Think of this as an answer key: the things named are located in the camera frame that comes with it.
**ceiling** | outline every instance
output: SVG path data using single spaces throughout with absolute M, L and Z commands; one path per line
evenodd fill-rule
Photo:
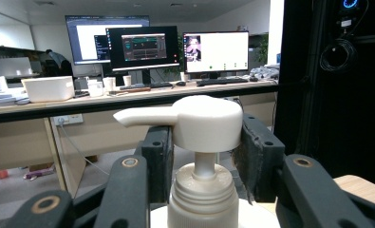
M 149 15 L 151 24 L 207 22 L 255 0 L 0 0 L 0 25 L 62 25 L 65 15 Z

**white desk surface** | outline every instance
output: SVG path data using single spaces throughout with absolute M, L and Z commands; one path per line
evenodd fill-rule
M 251 88 L 259 86 L 272 86 L 275 85 L 272 81 L 262 81 L 262 82 L 248 82 L 243 84 L 227 84 L 227 85 L 207 85 L 203 87 L 198 87 L 196 82 L 189 82 L 186 86 L 176 86 L 172 89 L 167 88 L 155 88 L 151 91 L 145 92 L 133 92 L 124 94 L 121 96 L 108 96 L 103 95 L 101 97 L 81 97 L 76 99 L 69 99 L 63 102 L 50 102 L 50 103 L 38 103 L 38 104 L 25 104 L 25 105 L 10 105 L 10 106 L 0 106 L 0 114 L 21 112 L 26 110 L 43 109 L 49 107 L 66 107 L 72 105 L 93 105 L 100 103 L 117 103 L 121 101 L 136 101 L 143 98 L 155 98 L 155 97 L 167 97 L 173 95 L 195 95 L 203 92 L 213 92 L 213 91 L 226 91 L 241 88 Z

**screen display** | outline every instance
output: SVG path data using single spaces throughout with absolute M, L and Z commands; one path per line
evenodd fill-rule
M 177 27 L 107 28 L 113 71 L 178 66 Z
M 183 33 L 186 73 L 249 69 L 249 32 Z
M 67 15 L 74 65 L 110 63 L 107 28 L 149 27 L 149 16 Z

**power outlet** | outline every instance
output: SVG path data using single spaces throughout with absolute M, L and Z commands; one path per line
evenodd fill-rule
M 60 125 L 61 121 L 63 122 L 63 125 L 66 124 L 79 124 L 84 122 L 83 114 L 73 114 L 73 115 L 67 115 L 67 116 L 57 116 L 53 117 L 54 123 L 56 125 Z

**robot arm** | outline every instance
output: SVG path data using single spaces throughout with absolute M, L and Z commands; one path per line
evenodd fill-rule
M 233 153 L 239 176 L 255 201 L 278 198 L 281 227 L 375 227 L 374 204 L 349 197 L 318 161 L 285 156 L 252 116 L 244 116 L 241 141 Z M 107 184 L 76 199 L 60 190 L 35 196 L 8 227 L 149 227 L 150 203 L 169 199 L 173 149 L 170 127 L 153 126 L 134 155 L 113 164 Z

